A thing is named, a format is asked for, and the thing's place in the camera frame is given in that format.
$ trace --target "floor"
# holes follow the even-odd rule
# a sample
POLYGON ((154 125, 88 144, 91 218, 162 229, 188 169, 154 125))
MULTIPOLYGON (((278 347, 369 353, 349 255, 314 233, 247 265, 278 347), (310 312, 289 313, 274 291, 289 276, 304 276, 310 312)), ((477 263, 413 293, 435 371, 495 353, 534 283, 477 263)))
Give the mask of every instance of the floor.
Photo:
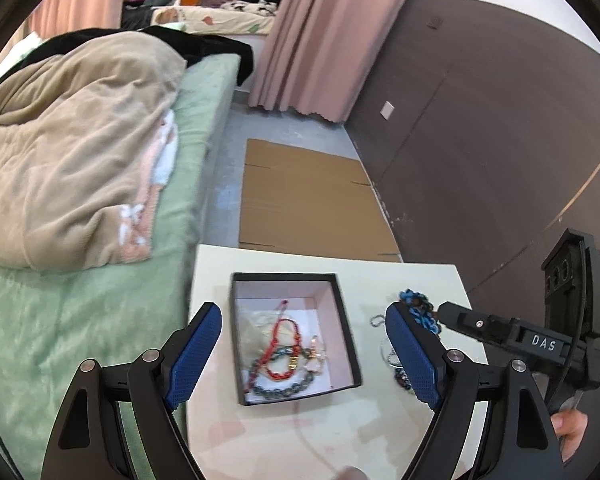
POLYGON ((232 104, 221 140, 206 214, 205 244, 238 246, 247 139, 263 139, 358 159, 345 129, 296 112, 265 112, 232 104))

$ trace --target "blue gripper pad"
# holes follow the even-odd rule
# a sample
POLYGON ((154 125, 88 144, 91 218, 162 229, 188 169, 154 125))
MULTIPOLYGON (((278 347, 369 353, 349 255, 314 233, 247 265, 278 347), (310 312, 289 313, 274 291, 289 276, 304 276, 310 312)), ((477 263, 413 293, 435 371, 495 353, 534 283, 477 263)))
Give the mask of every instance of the blue gripper pad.
POLYGON ((389 336, 395 353, 400 359, 413 391, 421 402, 426 402, 432 410, 442 403, 436 384, 436 369, 427 358, 416 336, 408 327, 395 305, 390 305, 385 316, 386 334, 389 336))
POLYGON ((218 306, 214 304, 171 368, 170 387, 164 400, 172 410, 175 410, 181 402, 189 400, 206 361, 220 337, 221 327, 222 315, 218 306))

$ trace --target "open box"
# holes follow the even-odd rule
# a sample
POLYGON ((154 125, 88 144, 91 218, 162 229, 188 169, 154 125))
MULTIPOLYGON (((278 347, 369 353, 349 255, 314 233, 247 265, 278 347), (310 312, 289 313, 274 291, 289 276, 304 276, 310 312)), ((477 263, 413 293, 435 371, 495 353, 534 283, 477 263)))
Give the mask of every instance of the open box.
MULTIPOLYGON (((240 404, 251 406, 304 399, 362 384, 360 365, 335 274, 235 273, 231 287, 231 330, 240 404), (262 313, 276 319, 283 300, 288 302, 283 317, 298 324, 302 347, 309 347, 312 338, 317 336, 326 351, 326 359, 322 372, 313 376, 306 389, 289 397, 272 399, 245 391, 252 361, 241 355, 240 320, 244 316, 262 313)), ((303 373, 300 366, 293 377, 283 381, 273 381, 260 373, 257 385, 266 390, 283 390, 298 383, 303 373)))

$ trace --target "white table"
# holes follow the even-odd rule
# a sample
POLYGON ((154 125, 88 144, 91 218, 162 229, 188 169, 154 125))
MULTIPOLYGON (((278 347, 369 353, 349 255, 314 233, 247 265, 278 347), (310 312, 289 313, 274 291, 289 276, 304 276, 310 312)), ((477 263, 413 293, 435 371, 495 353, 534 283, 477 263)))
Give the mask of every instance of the white table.
MULTIPOLYGON (((369 320, 384 314, 411 288, 439 305, 469 307, 454 266, 335 260, 200 245, 190 318, 205 301, 222 311, 222 333, 187 403, 189 448, 207 480, 330 480, 355 466, 371 480, 402 477, 432 411, 401 389, 380 357, 384 329, 369 320), (363 385, 311 399, 261 406, 237 402, 228 295, 233 272, 334 272, 354 336, 363 385)), ((484 348, 443 328, 442 342, 474 362, 484 348)), ((476 405, 456 475, 471 467, 486 403, 476 405)))

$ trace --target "silver bolt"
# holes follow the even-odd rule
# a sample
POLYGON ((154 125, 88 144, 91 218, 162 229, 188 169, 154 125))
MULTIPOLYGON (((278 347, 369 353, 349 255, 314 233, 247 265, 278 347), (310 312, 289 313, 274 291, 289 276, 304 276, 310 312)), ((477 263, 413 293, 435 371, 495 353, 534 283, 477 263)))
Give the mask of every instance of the silver bolt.
POLYGON ((158 357, 160 357, 160 352, 152 349, 152 350, 147 350, 146 352, 144 352, 144 354, 142 354, 142 361, 145 361, 147 363, 153 363, 158 357))
POLYGON ((91 372, 96 367, 96 361, 93 359, 87 359, 86 361, 82 361, 80 364, 80 370, 83 372, 91 372))
POLYGON ((459 350, 449 350, 449 352, 446 353, 446 356, 453 363, 461 363, 464 359, 464 354, 459 350))
POLYGON ((513 368, 517 372, 524 372, 526 370, 526 365, 524 361, 520 359, 513 359, 511 362, 511 368, 513 368))

